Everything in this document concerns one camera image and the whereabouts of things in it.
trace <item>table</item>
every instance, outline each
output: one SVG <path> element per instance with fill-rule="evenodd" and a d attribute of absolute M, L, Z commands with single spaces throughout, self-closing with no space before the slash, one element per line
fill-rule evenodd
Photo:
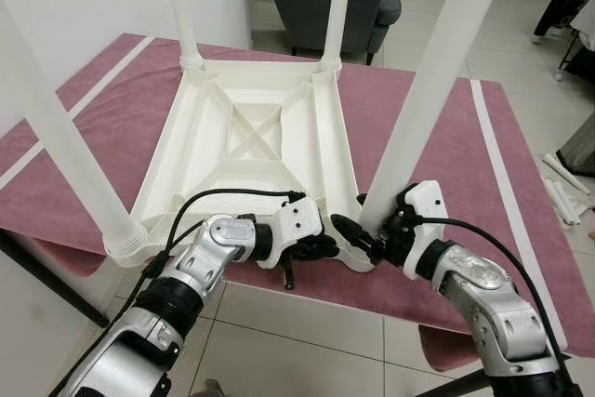
<path fill-rule="evenodd" d="M 120 36 L 61 87 L 58 93 L 65 107 L 70 110 L 128 52 L 146 43 L 143 38 Z M 201 46 L 201 52 L 207 58 L 221 60 L 293 60 L 284 55 L 219 46 Z M 177 42 L 152 40 L 74 119 L 128 210 L 134 204 L 179 84 L 178 60 Z M 342 69 L 339 90 L 360 192 L 367 191 L 371 183 L 413 76 L 410 72 L 353 64 L 345 64 Z M 481 82 L 481 86 L 524 226 L 562 321 L 568 340 L 566 351 L 593 356 L 593 309 L 570 247 L 504 91 L 497 83 Z M 0 176 L 35 142 L 26 123 L 0 140 Z M 467 79 L 456 81 L 412 181 L 422 179 L 440 181 L 451 217 L 486 229 L 518 254 Z M 4 204 L 0 228 L 33 238 L 65 268 L 89 275 L 101 263 L 99 230 L 44 151 L 0 190 L 0 201 Z M 508 261 L 485 241 L 463 230 L 447 229 L 446 237 L 498 262 L 517 280 L 522 295 L 528 296 Z M 298 295 L 427 327 L 469 332 L 463 319 L 430 290 L 429 284 L 409 281 L 386 263 L 362 274 L 337 261 L 304 262 L 296 263 L 295 273 L 294 293 Z M 255 264 L 233 264 L 226 275 L 238 283 L 284 291 L 278 269 L 264 271 Z M 467 344 L 456 345 L 465 347 L 459 352 L 465 362 L 472 360 L 470 337 L 453 337 L 467 340 Z M 435 367 L 459 365 L 452 361 L 450 348 L 435 339 L 425 343 L 424 348 Z"/>

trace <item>tile floor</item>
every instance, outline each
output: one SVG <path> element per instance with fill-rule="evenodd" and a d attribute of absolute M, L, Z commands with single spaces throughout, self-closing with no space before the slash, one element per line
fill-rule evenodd
<path fill-rule="evenodd" d="M 414 71 L 444 0 L 402 1 L 403 15 L 373 65 Z M 560 148 L 595 110 L 591 87 L 569 74 L 560 82 L 552 77 L 567 33 L 538 46 L 529 41 L 548 1 L 494 0 L 460 73 L 503 85 L 535 156 Z M 256 2 L 252 14 L 254 49 L 289 53 L 274 4 Z M 360 55 L 345 59 L 364 61 Z M 595 303 L 595 247 L 587 238 L 592 229 L 591 216 L 566 233 Z M 121 284 L 114 307 L 123 303 L 132 279 Z M 569 365 L 585 395 L 593 392 L 595 361 L 573 359 Z M 416 326 L 406 321 L 226 284 L 189 335 L 171 375 L 172 395 L 185 397 L 215 377 L 233 397 L 408 397 L 476 368 L 431 370 Z"/>

